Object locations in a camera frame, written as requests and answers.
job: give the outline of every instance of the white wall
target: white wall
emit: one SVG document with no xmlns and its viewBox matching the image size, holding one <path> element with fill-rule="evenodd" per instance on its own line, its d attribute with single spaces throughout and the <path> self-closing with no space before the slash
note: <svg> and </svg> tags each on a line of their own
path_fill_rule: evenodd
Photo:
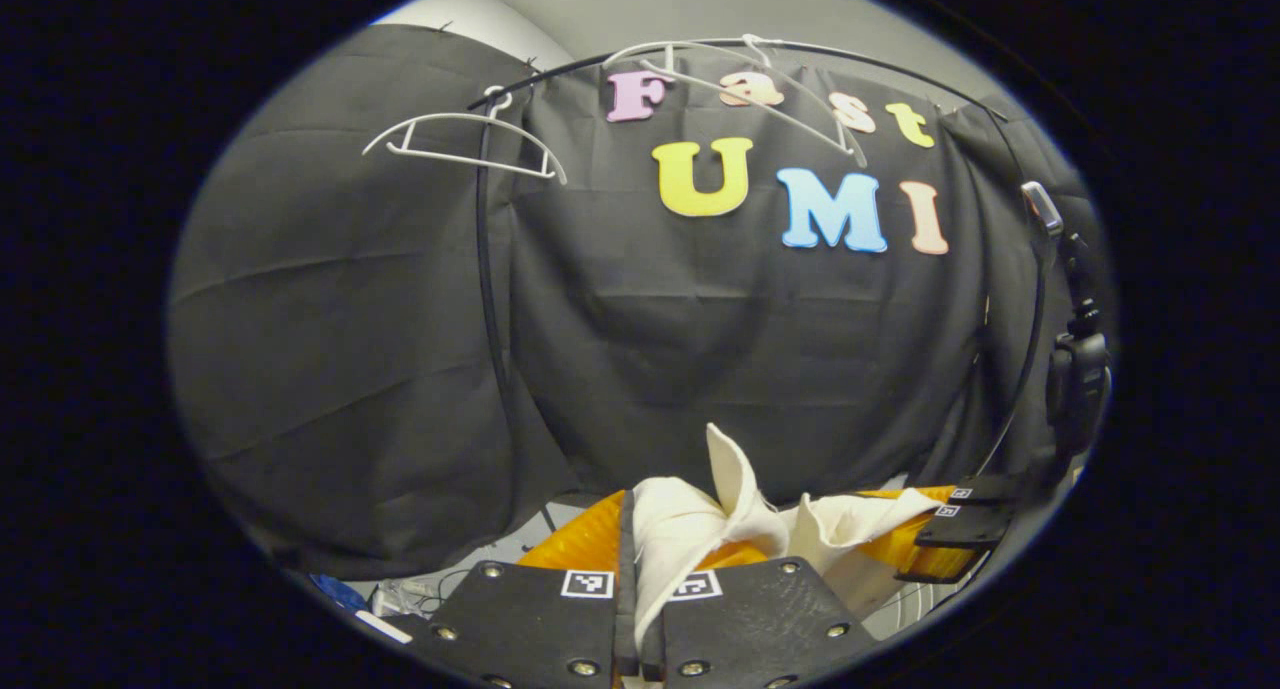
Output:
<svg viewBox="0 0 1280 689">
<path fill-rule="evenodd" d="M 524 61 L 535 69 L 553 69 L 573 58 L 544 29 L 499 0 L 413 0 L 384 15 L 374 24 L 416 24 L 475 38 Z"/>
</svg>

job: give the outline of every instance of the screw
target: screw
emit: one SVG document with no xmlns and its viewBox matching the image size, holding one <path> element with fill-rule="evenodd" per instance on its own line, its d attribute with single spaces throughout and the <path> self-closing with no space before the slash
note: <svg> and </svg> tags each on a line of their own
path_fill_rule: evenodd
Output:
<svg viewBox="0 0 1280 689">
<path fill-rule="evenodd" d="M 700 674 L 707 674 L 710 670 L 712 667 L 708 665 L 708 662 L 692 661 L 680 665 L 680 674 L 685 676 L 698 676 Z"/>
<path fill-rule="evenodd" d="M 600 671 L 600 667 L 595 662 L 589 661 L 576 661 L 570 662 L 568 670 L 579 676 L 595 676 Z"/>
</svg>

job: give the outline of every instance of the curved rod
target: curved rod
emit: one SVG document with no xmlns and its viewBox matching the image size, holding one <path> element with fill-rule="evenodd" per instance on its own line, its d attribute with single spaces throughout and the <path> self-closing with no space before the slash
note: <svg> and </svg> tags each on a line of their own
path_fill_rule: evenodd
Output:
<svg viewBox="0 0 1280 689">
<path fill-rule="evenodd" d="M 538 145 L 538 147 L 540 150 L 543 150 L 543 170 L 535 172 L 532 169 L 525 169 L 522 166 L 512 166 L 509 164 L 498 164 L 498 161 L 485 161 L 483 159 L 471 159 L 471 156 L 457 156 L 457 155 L 452 155 L 452 152 L 434 152 L 434 151 L 421 151 L 421 150 L 411 150 L 411 149 L 408 149 L 408 142 L 413 137 L 413 127 L 416 127 L 416 124 L 420 120 L 431 120 L 431 119 L 468 119 L 468 120 L 480 120 L 484 124 L 493 124 L 493 126 L 497 126 L 497 127 L 503 127 L 506 129 L 512 129 L 512 132 L 516 132 L 521 137 L 525 137 L 526 140 L 534 142 L 535 145 Z M 390 152 L 402 152 L 403 155 L 408 155 L 408 156 L 425 156 L 428 159 L 443 159 L 445 161 L 461 161 L 462 164 L 472 164 L 472 165 L 477 165 L 477 166 L 493 166 L 494 169 L 507 169 L 509 172 L 517 172 L 520 174 L 530 174 L 530 177 L 539 177 L 539 178 L 543 178 L 543 179 L 550 179 L 550 178 L 554 177 L 554 178 L 557 178 L 559 181 L 559 183 L 562 183 L 562 186 L 568 183 L 568 179 L 564 177 L 564 168 L 561 165 L 561 161 L 558 159 L 556 159 L 556 155 L 552 152 L 552 150 L 549 147 L 547 147 L 547 145 L 544 145 L 538 137 L 530 134 L 529 132 L 526 132 L 525 129 L 521 129 L 520 127 L 516 127 L 516 124 L 508 124 L 508 123 L 506 123 L 506 120 L 493 119 L 493 118 L 489 118 L 489 117 L 477 117 L 475 114 L 453 114 L 452 111 L 448 111 L 447 114 L 425 114 L 425 115 L 421 115 L 421 117 L 415 117 L 412 119 L 402 120 L 399 124 L 396 124 L 390 129 L 387 129 L 385 132 L 383 132 L 383 133 L 378 134 L 376 137 L 374 137 L 374 141 L 369 142 L 369 146 L 365 147 L 365 151 L 362 151 L 361 155 L 366 155 L 366 152 L 369 152 L 369 150 L 374 149 L 374 145 L 376 145 L 380 141 L 380 138 L 388 136 L 392 132 L 396 132 L 397 129 L 401 129 L 402 127 L 408 127 L 407 132 L 404 132 L 404 141 L 401 142 L 401 146 L 398 146 L 398 147 L 393 142 L 387 142 L 387 147 L 388 147 L 388 150 Z M 549 172 L 547 169 L 548 160 L 550 160 L 552 164 L 556 166 L 556 172 Z"/>
<path fill-rule="evenodd" d="M 696 41 L 696 44 L 700 44 L 703 46 L 717 46 L 717 47 L 718 46 L 742 46 L 742 45 L 745 45 L 745 42 L 741 38 L 695 38 L 695 41 Z M 888 63 L 888 61 L 883 61 L 883 60 L 879 60 L 879 59 L 872 59 L 869 56 L 863 56 L 860 54 L 855 54 L 855 53 L 851 53 L 851 51 L 842 50 L 841 47 L 827 47 L 827 46 L 820 46 L 820 45 L 805 45 L 805 44 L 800 44 L 800 42 L 788 42 L 788 41 L 786 41 L 786 38 L 754 38 L 753 41 L 755 41 L 756 44 L 768 44 L 768 45 L 774 46 L 774 47 L 790 47 L 790 50 L 796 50 L 796 51 L 809 51 L 809 53 L 814 53 L 814 54 L 826 54 L 828 56 L 837 56 L 840 59 L 847 59 L 850 61 L 861 61 L 864 64 L 870 64 L 873 67 L 879 67 L 882 69 L 896 70 L 899 74 L 905 74 L 905 76 L 911 77 L 914 79 L 919 79 L 920 82 L 924 82 L 925 85 L 932 85 L 932 86 L 934 86 L 937 88 L 942 88 L 946 92 L 951 92 L 952 95 L 955 95 L 955 96 L 957 96 L 957 97 L 960 97 L 960 99 L 963 99 L 965 101 L 969 101 L 969 104 L 972 104 L 974 106 L 978 106 L 978 108 L 980 108 L 983 110 L 987 110 L 987 111 L 992 111 L 992 114 L 995 114 L 1001 120 L 1009 120 L 1009 118 L 1006 115 L 1001 114 L 1001 111 L 996 111 L 995 109 L 991 109 L 986 104 L 975 100 L 973 96 L 969 96 L 969 95 L 961 92 L 960 88 L 955 88 L 951 85 L 947 85 L 945 82 L 940 82 L 940 79 L 932 79 L 929 77 L 925 77 L 924 74 L 918 73 L 918 70 L 904 69 L 900 65 L 896 65 L 896 64 L 892 64 L 892 63 Z M 658 42 L 658 45 L 659 45 L 658 47 L 662 47 L 666 44 L 667 42 Z M 563 65 L 557 67 L 554 69 L 544 70 L 543 73 L 538 74 L 536 77 L 530 77 L 530 78 L 526 78 L 526 79 L 518 79 L 518 82 L 508 85 L 507 87 L 504 87 L 503 91 L 504 92 L 515 92 L 515 91 L 517 91 L 517 88 L 530 87 L 530 86 L 532 86 L 535 83 L 544 82 L 544 79 L 558 77 L 561 74 L 567 74 L 571 70 L 582 69 L 584 67 L 590 67 L 593 64 L 600 64 L 602 61 L 609 59 L 611 56 L 613 56 L 613 55 L 602 54 L 602 55 L 598 55 L 598 56 L 590 56 L 588 59 L 580 59 L 580 60 L 572 61 L 570 64 L 563 64 Z M 488 101 L 488 97 L 471 102 L 470 105 L 467 105 L 467 109 L 468 110 L 476 109 L 476 106 L 481 106 L 483 104 L 485 104 L 485 101 Z"/>
<path fill-rule="evenodd" d="M 773 114 L 774 117 L 778 117 L 780 119 L 787 120 L 788 123 L 795 124 L 796 127 L 799 127 L 801 129 L 805 129 L 805 132 L 809 132 L 810 134 L 813 134 L 813 136 L 818 137 L 819 140 L 829 143 L 831 146 L 837 147 L 841 152 L 845 152 L 846 155 L 854 155 L 854 159 L 858 161 L 859 168 L 860 169 L 867 169 L 867 155 L 864 155 L 863 147 L 859 145 L 858 140 L 854 138 L 852 133 L 849 132 L 849 128 L 846 128 L 845 124 L 840 123 L 840 119 L 837 119 L 833 113 L 832 113 L 832 120 L 835 120 L 835 123 L 836 123 L 836 137 L 840 140 L 838 142 L 831 141 L 829 137 L 827 137 L 822 132 L 818 132 L 818 129 L 814 129 L 813 127 L 809 127 L 809 124 L 803 123 L 803 120 L 797 120 L 797 119 L 794 119 L 791 117 L 787 117 L 786 114 L 782 114 L 782 111 L 778 111 L 777 109 L 773 109 L 772 106 L 769 106 L 769 105 L 767 105 L 764 102 L 756 101 L 756 100 L 754 100 L 754 99 L 751 99 L 749 96 L 739 95 L 737 92 L 733 92 L 728 87 L 721 87 L 718 85 L 713 85 L 710 82 L 705 82 L 704 79 L 696 79 L 696 78 L 690 77 L 687 74 L 681 74 L 675 68 L 675 60 L 673 60 L 673 56 L 672 56 L 672 47 L 677 47 L 677 46 L 678 47 L 708 47 L 712 51 L 717 51 L 719 54 L 724 54 L 724 55 L 732 56 L 733 59 L 737 59 L 740 61 L 745 61 L 745 63 L 753 64 L 755 67 L 763 67 L 765 69 L 773 70 L 773 73 L 776 73 L 778 77 L 781 77 L 782 79 L 785 79 L 785 82 L 787 85 L 790 85 L 790 86 L 792 86 L 795 88 L 799 88 L 799 91 L 801 93 L 804 93 L 808 97 L 810 97 L 819 106 L 823 106 L 823 111 L 828 111 L 827 105 L 822 101 L 822 99 L 818 95 L 813 93 L 812 88 L 808 88 L 804 85 L 801 85 L 800 82 L 796 82 L 796 79 L 792 79 L 791 77 L 787 77 L 786 74 L 782 73 L 782 70 L 773 69 L 772 64 L 768 60 L 768 56 L 764 56 L 764 53 L 760 51 L 759 47 L 755 46 L 755 42 L 760 42 L 760 44 L 776 44 L 776 42 L 769 42 L 768 38 L 760 38 L 760 37 L 756 37 L 755 35 L 744 35 L 742 38 L 741 38 L 741 41 L 745 42 L 745 45 L 749 46 L 753 51 L 755 51 L 756 54 L 759 54 L 760 55 L 760 60 L 754 60 L 750 56 L 746 56 L 745 54 L 739 54 L 736 51 L 730 51 L 730 50 L 727 50 L 727 47 L 717 47 L 717 46 L 704 45 L 704 44 L 699 44 L 699 42 L 664 41 L 664 42 L 645 42 L 645 44 L 641 44 L 641 45 L 635 45 L 635 46 L 626 47 L 625 50 L 617 51 L 612 56 L 608 56 L 608 59 L 605 59 L 600 64 L 600 68 L 602 69 L 608 69 L 609 65 L 612 65 L 618 59 L 622 59 L 622 56 L 626 56 L 628 54 L 645 53 L 645 51 L 654 50 L 654 47 L 662 47 L 662 50 L 666 54 L 666 59 L 667 59 L 667 67 L 664 69 L 658 69 L 649 60 L 640 60 L 639 64 L 641 67 L 644 67 L 645 69 L 653 70 L 654 74 L 668 77 L 671 79 L 681 79 L 682 82 L 689 82 L 691 85 L 698 85 L 700 87 L 713 88 L 717 92 L 728 93 L 732 97 L 736 97 L 736 99 L 740 99 L 742 101 L 750 102 L 750 104 L 753 104 L 755 106 L 759 106 L 760 109 L 768 111 L 769 114 Z M 845 141 L 846 136 L 847 136 L 849 141 L 852 142 L 854 149 L 849 147 L 849 143 Z"/>
</svg>

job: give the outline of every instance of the clothes hanger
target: clothes hanger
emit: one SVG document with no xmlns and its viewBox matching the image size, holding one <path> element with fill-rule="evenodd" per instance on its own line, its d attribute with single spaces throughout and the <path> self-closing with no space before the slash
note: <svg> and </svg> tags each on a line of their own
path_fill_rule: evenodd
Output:
<svg viewBox="0 0 1280 689">
<path fill-rule="evenodd" d="M 444 161 L 460 161 L 460 164 L 471 164 L 471 165 L 477 165 L 477 166 L 492 166 L 494 169 L 506 169 L 508 172 L 516 172 L 518 174 L 527 174 L 530 177 L 538 177 L 538 178 L 541 178 L 541 179 L 552 179 L 552 178 L 554 178 L 554 179 L 558 179 L 559 183 L 562 183 L 562 186 L 567 184 L 568 183 L 568 178 L 566 178 L 566 175 L 564 175 L 564 166 L 561 165 L 561 161 L 558 159 L 556 159 L 556 155 L 552 152 L 552 150 L 547 145 L 544 145 L 538 137 L 530 134 L 525 129 L 521 129 L 520 127 L 516 127 L 516 124 L 509 124 L 509 123 L 507 123 L 507 120 L 497 119 L 498 111 L 503 110 L 503 109 L 507 109 L 508 106 L 511 106 L 511 104 L 512 104 L 513 100 L 512 100 L 511 92 L 503 92 L 502 87 L 489 87 L 489 88 L 485 88 L 485 96 L 493 96 L 494 93 L 503 93 L 504 95 L 503 96 L 503 101 L 500 104 L 494 105 L 493 109 L 489 110 L 488 117 L 480 117 L 480 115 L 475 115 L 475 114 L 460 114 L 460 111 L 444 111 L 443 114 L 426 114 L 426 115 L 421 115 L 421 117 L 415 117 L 412 119 L 406 119 L 406 120 L 402 120 L 399 124 L 396 124 L 394 127 L 392 127 L 392 128 L 387 129 L 385 132 L 383 132 L 383 133 L 378 134 L 376 137 L 374 137 L 374 141 L 369 142 L 369 146 L 365 147 L 365 151 L 362 151 L 361 155 L 366 155 L 366 152 L 369 152 L 369 150 L 374 149 L 374 145 L 376 145 L 379 141 L 381 141 L 389 133 L 397 132 L 398 129 L 402 129 L 402 128 L 407 127 L 408 129 L 404 132 L 404 137 L 402 138 L 399 146 L 397 146 L 393 142 L 387 142 L 387 150 L 388 151 L 390 151 L 390 152 L 401 152 L 401 155 L 408 155 L 408 156 L 425 156 L 428 159 L 440 159 L 440 160 L 444 160 Z M 484 124 L 493 124 L 494 127 L 503 127 L 506 129 L 512 129 L 512 132 L 516 132 L 521 137 L 525 137 L 526 140 L 534 142 L 534 145 L 536 145 L 540 150 L 543 150 L 543 166 L 541 166 L 540 170 L 535 172 L 532 169 L 525 169 L 524 166 L 516 166 L 516 165 L 511 165 L 511 164 L 500 164 L 499 161 L 488 161 L 488 160 L 484 160 L 484 159 L 472 159 L 471 156 L 452 155 L 452 152 L 434 152 L 434 151 L 422 151 L 422 150 L 408 149 L 410 141 L 413 137 L 413 128 L 417 127 L 417 124 L 421 123 L 421 120 L 435 120 L 435 119 L 480 120 L 480 123 L 484 123 Z M 550 163 L 550 165 L 553 165 L 556 168 L 553 172 L 548 170 L 548 163 Z"/>
<path fill-rule="evenodd" d="M 753 104 L 755 106 L 759 106 L 760 109 L 768 111 L 769 114 L 773 114 L 774 117 L 777 117 L 777 118 L 780 118 L 782 120 L 786 120 L 787 123 L 790 123 L 790 124 L 792 124 L 792 126 L 795 126 L 795 127 L 797 127 L 800 129 L 804 129 L 809 134 L 813 134 L 813 136 L 818 137 L 823 142 L 827 142 L 828 145 L 836 147 L 841 152 L 845 152 L 845 155 L 852 155 L 854 160 L 858 161 L 859 169 L 867 169 L 867 156 L 864 155 L 861 146 L 859 146 L 858 140 L 854 138 L 854 136 L 850 132 L 850 129 L 846 128 L 845 124 L 841 124 L 840 120 L 835 118 L 835 115 L 832 115 L 832 120 L 835 120 L 835 124 L 836 124 L 836 138 L 838 141 L 833 141 L 827 134 L 823 134 L 818 129 L 814 129 L 813 127 L 809 127 L 809 124 L 805 124 L 804 120 L 799 120 L 799 119 L 795 119 L 792 117 L 787 117 L 782 111 L 778 111 L 777 109 L 773 109 L 772 106 L 764 104 L 763 101 L 759 101 L 759 100 L 756 100 L 754 97 L 739 95 L 739 93 L 733 92 L 728 87 L 722 87 L 719 85 L 713 85 L 710 82 L 707 82 L 707 79 L 699 79 L 696 77 L 690 77 L 690 74 L 681 74 L 681 73 L 678 73 L 676 70 L 676 65 L 675 65 L 675 47 L 699 47 L 700 50 L 710 50 L 710 51 L 714 51 L 714 53 L 718 53 L 718 54 L 724 54 L 724 55 L 732 56 L 733 59 L 737 59 L 740 61 L 745 61 L 748 64 L 754 64 L 756 67 L 762 67 L 764 69 L 772 70 L 772 73 L 774 76 L 780 77 L 783 82 L 786 82 L 791 87 L 799 88 L 799 91 L 800 91 L 801 95 L 813 99 L 813 101 L 815 101 L 820 106 L 823 106 L 823 111 L 831 111 L 829 108 L 827 106 L 827 104 L 823 102 L 822 99 L 818 97 L 818 95 L 813 93 L 812 88 L 808 88 L 804 85 L 796 82 L 796 79 L 792 79 L 791 77 L 787 77 L 786 74 L 781 73 L 781 70 L 773 69 L 772 63 L 769 61 L 769 58 L 765 56 L 765 54 L 756 46 L 758 44 L 762 44 L 762 42 L 769 42 L 768 38 L 760 38 L 760 37 L 756 37 L 755 35 L 744 35 L 741 37 L 741 41 L 745 42 L 746 46 L 749 46 L 753 51 L 756 53 L 756 55 L 759 56 L 759 60 L 754 60 L 750 56 L 746 56 L 745 54 L 739 54 L 736 51 L 730 51 L 730 50 L 727 50 L 727 47 L 712 46 L 712 45 L 701 44 L 701 42 L 696 42 L 696 41 L 662 41 L 662 42 L 645 42 L 645 44 L 639 44 L 639 45 L 634 45 L 634 46 L 630 46 L 630 47 L 623 47 L 623 50 L 612 54 L 611 56 L 608 56 L 608 59 L 605 59 L 603 63 L 600 63 L 600 68 L 602 69 L 608 69 L 611 65 L 613 65 L 614 63 L 617 63 L 620 59 L 626 58 L 627 55 L 644 54 L 644 53 L 649 53 L 649 51 L 660 49 L 660 50 L 663 50 L 663 56 L 664 56 L 664 64 L 666 64 L 666 67 L 663 67 L 663 68 L 655 67 L 648 59 L 639 60 L 640 67 L 644 67 L 645 69 L 653 70 L 654 74 L 658 74 L 660 77 L 667 77 L 668 79 L 680 79 L 680 82 L 687 82 L 690 85 L 695 85 L 695 86 L 699 86 L 699 87 L 713 88 L 713 91 L 716 91 L 717 93 L 728 93 L 732 97 L 736 97 L 739 100 L 742 100 L 742 101 L 750 102 L 750 104 Z M 769 44 L 781 44 L 781 42 L 774 41 L 774 42 L 769 42 Z"/>
</svg>

